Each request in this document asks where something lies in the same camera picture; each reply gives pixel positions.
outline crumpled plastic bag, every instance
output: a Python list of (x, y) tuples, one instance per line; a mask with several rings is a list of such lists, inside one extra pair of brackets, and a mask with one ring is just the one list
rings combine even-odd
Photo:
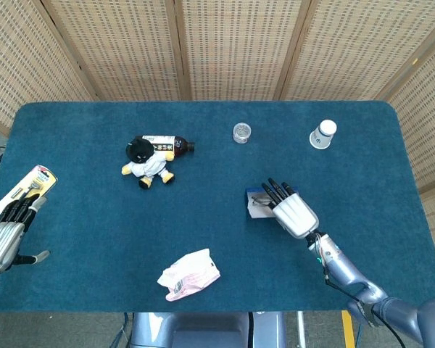
[(203, 249), (183, 256), (163, 270), (158, 284), (169, 288), (166, 300), (175, 301), (201, 291), (219, 277), (210, 250)]

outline brown bottle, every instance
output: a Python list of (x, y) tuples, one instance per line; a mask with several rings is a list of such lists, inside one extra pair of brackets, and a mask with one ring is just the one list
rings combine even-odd
[(174, 156), (181, 156), (187, 151), (195, 151), (195, 143), (189, 143), (181, 136), (141, 136), (152, 143), (155, 151), (174, 151)]

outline white paper cup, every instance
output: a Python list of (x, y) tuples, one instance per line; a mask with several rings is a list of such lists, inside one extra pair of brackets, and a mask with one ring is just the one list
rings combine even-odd
[(332, 120), (324, 120), (310, 134), (310, 143), (316, 149), (324, 150), (329, 147), (336, 132), (336, 123)]
[(239, 144), (245, 144), (251, 134), (252, 129), (246, 123), (237, 123), (233, 127), (233, 140), (235, 140)]

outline stuffed toy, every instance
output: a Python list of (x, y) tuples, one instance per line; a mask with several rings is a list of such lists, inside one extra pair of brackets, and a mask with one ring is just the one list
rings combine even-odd
[(125, 148), (130, 162), (123, 166), (123, 175), (134, 174), (138, 185), (143, 189), (152, 186), (153, 177), (159, 175), (163, 183), (172, 183), (174, 174), (166, 169), (166, 161), (174, 160), (173, 151), (155, 151), (152, 143), (142, 137), (136, 137)]

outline robotic arm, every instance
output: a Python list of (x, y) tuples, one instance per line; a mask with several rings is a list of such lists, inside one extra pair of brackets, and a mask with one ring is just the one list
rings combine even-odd
[(46, 198), (34, 194), (9, 203), (0, 214), (0, 273), (12, 265), (33, 265), (45, 260), (50, 252), (45, 250), (36, 256), (19, 255), (23, 236), (33, 222), (37, 211), (44, 205)]
[[(370, 326), (387, 326), (402, 347), (404, 344), (393, 328), (425, 348), (435, 348), (435, 299), (415, 307), (401, 299), (389, 297), (355, 267), (328, 234), (318, 230), (318, 217), (298, 193), (287, 183), (282, 183), (283, 189), (273, 179), (269, 179), (269, 184), (272, 188), (265, 183), (262, 187), (272, 200), (269, 206), (275, 218), (293, 237), (306, 239), (308, 249), (323, 266), (326, 285), (350, 297), (348, 310), (356, 319)], [(362, 285), (362, 290), (356, 295), (340, 287), (352, 284)]]

